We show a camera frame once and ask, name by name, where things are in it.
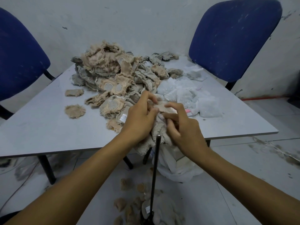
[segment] white table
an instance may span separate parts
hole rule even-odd
[[[182,68],[188,63],[187,57],[182,56],[165,65]],[[67,89],[80,88],[71,84],[74,73],[73,65],[0,126],[0,157],[100,148],[116,136],[106,128],[107,121],[100,116],[99,109],[84,105],[84,100],[96,92],[85,90],[79,97],[65,96]],[[197,118],[206,140],[278,133],[209,74],[202,84],[219,98],[224,113],[222,118]],[[74,104],[86,108],[79,119],[69,119],[64,112],[65,106]]]

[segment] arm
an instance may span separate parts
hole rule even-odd
[[[168,134],[182,153],[225,187],[262,224],[300,224],[300,201],[212,151],[206,145],[198,121],[188,118],[182,104],[170,102],[166,106],[178,112],[164,113],[164,117],[168,119]]]
[[[137,104],[129,109],[122,131],[110,143],[5,225],[75,225],[118,163],[151,131],[158,110],[147,110],[148,98],[157,103],[153,94],[143,92]]]

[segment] fabric tag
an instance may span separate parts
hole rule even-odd
[[[120,121],[123,122],[123,123],[125,123],[126,118],[127,118],[127,115],[126,114],[122,114],[122,116],[120,117]]]
[[[150,206],[146,207],[146,213],[150,213]]]

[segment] white wall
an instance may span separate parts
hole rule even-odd
[[[225,0],[0,0],[0,7],[33,34],[51,61],[49,72],[57,76],[72,64],[72,56],[103,39],[118,42],[136,55],[166,50],[187,55],[202,15],[220,1]],[[233,93],[242,89],[239,97],[283,95],[297,78],[300,0],[280,1],[283,16],[291,16],[280,21],[272,39],[234,86]],[[0,104],[16,112],[47,84],[49,80],[41,76]]]

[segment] white tag on plush toy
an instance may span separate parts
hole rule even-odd
[[[146,213],[150,213],[150,206],[146,207]]]
[[[126,118],[127,118],[127,115],[126,114],[122,114],[122,116],[120,117],[120,121],[123,122],[123,123],[125,123]]]

